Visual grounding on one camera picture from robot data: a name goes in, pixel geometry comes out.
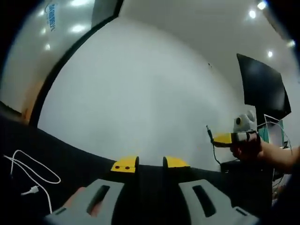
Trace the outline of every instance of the black monitor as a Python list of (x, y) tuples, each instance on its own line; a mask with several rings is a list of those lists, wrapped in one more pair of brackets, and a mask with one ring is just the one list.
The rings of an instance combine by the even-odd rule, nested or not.
[(257, 124), (264, 114), (281, 120), (291, 113), (290, 102), (281, 74), (266, 64), (237, 54), (244, 87), (244, 101), (256, 108)]

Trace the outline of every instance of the ceiling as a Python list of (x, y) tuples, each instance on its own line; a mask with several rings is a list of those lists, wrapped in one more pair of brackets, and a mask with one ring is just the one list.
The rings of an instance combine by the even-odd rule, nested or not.
[[(5, 19), (5, 23), (2, 25), (3, 33), (5, 33), (5, 36), (2, 37), (2, 42), (0, 44), (1, 48), (1, 58), (0, 61), (3, 64), (5, 55), (7, 54), (9, 47), (18, 32), (18, 30), (21, 28), (25, 17), (28, 15), (30, 11), (32, 11), (39, 3), (41, 3), (41, 0), (31, 0), (31, 1), (16, 1), (16, 0), (10, 0), (10, 1), (2, 1), (0, 3), (1, 8), (4, 12), (9, 12), (9, 14), (1, 14), (2, 19)], [(126, 1), (126, 5), (131, 4), (130, 0)], [(166, 5), (168, 1), (160, 2), (161, 5)], [(221, 1), (211, 1), (214, 2), (211, 5), (219, 4)], [(243, 1), (246, 4), (255, 4), (254, 1)], [(281, 22), (281, 25), (285, 27), (285, 30), (289, 33), (290, 37), (294, 39), (297, 43), (300, 41), (300, 33), (299, 29), (295, 26), (295, 21), (298, 21), (299, 17), (299, 9), (300, 9), (300, 2), (297, 0), (268, 0), (268, 8), (272, 10), (274, 13), (274, 16), (278, 19), (278, 21)], [(295, 50), (297, 54), (300, 52), (299, 45), (296, 45)]]
[(243, 97), (236, 54), (259, 60), (295, 76), (292, 48), (271, 25), (268, 6), (260, 10), (252, 0), (127, 0), (121, 16), (166, 30), (198, 51), (223, 74)]

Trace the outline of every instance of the white wall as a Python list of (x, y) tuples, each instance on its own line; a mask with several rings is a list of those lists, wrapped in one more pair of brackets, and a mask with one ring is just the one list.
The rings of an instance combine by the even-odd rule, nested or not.
[[(172, 155), (217, 170), (206, 132), (228, 132), (243, 105), (224, 77), (168, 33), (118, 18), (66, 63), (38, 127), (87, 152), (118, 160), (139, 155), (162, 165)], [(220, 161), (232, 156), (217, 150)]]
[[(24, 21), (3, 69), (0, 101), (18, 112), (24, 109), (25, 99), (34, 87), (45, 81), (56, 62), (91, 29), (92, 22), (103, 20), (100, 16), (100, 21), (92, 21), (94, 0), (82, 4), (80, 1), (74, 4), (74, 0), (50, 2), (55, 5), (55, 29), (48, 22), (50, 3), (43, 1)], [(106, 7), (98, 13), (107, 18), (107, 11), (110, 12)]]
[[(249, 11), (256, 18), (249, 17)], [(243, 101), (243, 87), (236, 53), (259, 60), (281, 73), (292, 113), (284, 127), (293, 145), (300, 145), (299, 68), (283, 40), (253, 0), (125, 0), (121, 16), (163, 29), (209, 60)]]

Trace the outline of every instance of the hand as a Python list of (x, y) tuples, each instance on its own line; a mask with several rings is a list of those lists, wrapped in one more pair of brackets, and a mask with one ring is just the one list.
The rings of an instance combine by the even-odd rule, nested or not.
[(260, 143), (263, 141), (258, 141), (257, 137), (259, 137), (257, 134), (250, 134), (249, 141), (242, 141), (232, 146), (230, 151), (232, 152), (233, 156), (241, 161), (257, 160), (262, 152)]

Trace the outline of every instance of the black surface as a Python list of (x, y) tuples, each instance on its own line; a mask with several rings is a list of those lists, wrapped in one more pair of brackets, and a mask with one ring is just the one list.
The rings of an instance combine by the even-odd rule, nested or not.
[(292, 177), (285, 187), (285, 191), (279, 195), (277, 203), (266, 213), (259, 224), (287, 225), (299, 224), (300, 202), (300, 164), (294, 166)]
[(1, 101), (0, 101), (0, 110), (1, 110), (0, 113), (2, 113), (2, 111), (5, 111), (5, 112), (7, 112), (7, 113), (9, 113), (13, 116), (16, 116), (16, 117), (21, 117), (21, 115), (22, 115), (20, 112), (10, 108), (8, 105), (4, 104)]
[(109, 172), (104, 180), (124, 183), (116, 202), (112, 224), (140, 224), (141, 214), (139, 173)]
[(271, 8), (274, 16), (279, 20), (280, 25), (287, 31), (288, 36), (295, 40), (295, 57), (299, 63), (300, 56), (300, 32), (295, 21), (299, 21), (300, 1), (298, 0), (268, 0), (268, 6)]
[(106, 24), (114, 20), (118, 17), (121, 6), (123, 4), (124, 0), (118, 0), (116, 3), (115, 10), (113, 12), (113, 15), (108, 17), (107, 19), (103, 20), (101, 23), (94, 26), (91, 30), (89, 30), (86, 34), (84, 34), (78, 41), (76, 41), (72, 47), (62, 56), (62, 58), (55, 64), (49, 75), (47, 76), (38, 96), (36, 99), (36, 102), (34, 104), (32, 114), (30, 117), (29, 125), (37, 127), (38, 126), (38, 120), (39, 116), (42, 111), (42, 107), (44, 104), (44, 101), (47, 97), (47, 94), (52, 87), (52, 84), (54, 83), (58, 73), (63, 68), (63, 66), (67, 63), (67, 61), (73, 56), (73, 54), (77, 51), (77, 49), (80, 48), (81, 45), (85, 41), (87, 41), (96, 31), (104, 27)]
[[(96, 179), (123, 181), (121, 177), (116, 177), (110, 172), (114, 163), (113, 160), (89, 154), (39, 129), (21, 125), (17, 122), (5, 120), (1, 128), (3, 131), (1, 149), (5, 150), (6, 155), (12, 156), (16, 149), (23, 150), (61, 177), (62, 182), (58, 185), (41, 182), (51, 197), (53, 210), (61, 207), (78, 188), (85, 187)], [(30, 165), (32, 169), (46, 179), (55, 179), (46, 170), (22, 157), (21, 154), (17, 158)], [(3, 158), (2, 161), (5, 171), (8, 173), (10, 169), (9, 161)], [(271, 184), (265, 174), (257, 175), (250, 172), (225, 174), (191, 168), (185, 172), (173, 173), (171, 184), (164, 185), (164, 182), (168, 183), (168, 181), (165, 180), (163, 167), (140, 165), (138, 171), (138, 180), (131, 179), (134, 180), (131, 184), (138, 184), (131, 189), (131, 193), (136, 194), (132, 195), (135, 199), (133, 202), (141, 203), (133, 205), (138, 208), (134, 212), (144, 215), (145, 223), (165, 221), (167, 215), (176, 215), (173, 218), (177, 218), (178, 221), (181, 219), (186, 221), (187, 213), (184, 210), (184, 204), (182, 204), (184, 201), (181, 201), (180, 196), (176, 194), (178, 193), (176, 188), (178, 189), (178, 182), (199, 179), (208, 180), (228, 195), (232, 200), (232, 206), (240, 206), (256, 216), (261, 216), (270, 209)], [(14, 169), (14, 177), (15, 184), (20, 192), (28, 191), (34, 185), (23, 171), (17, 167)], [(171, 200), (170, 202), (166, 201), (165, 197), (167, 195), (164, 190), (170, 193), (167, 197), (168, 200)], [(45, 216), (49, 213), (47, 198), (43, 191), (25, 196), (22, 199), (25, 201), (27, 209), (34, 212), (36, 216)], [(132, 198), (127, 199), (125, 202), (128, 202), (128, 206), (130, 206)]]
[(263, 114), (280, 120), (291, 107), (281, 74), (266, 64), (237, 54), (243, 80), (244, 101), (256, 108), (258, 124)]

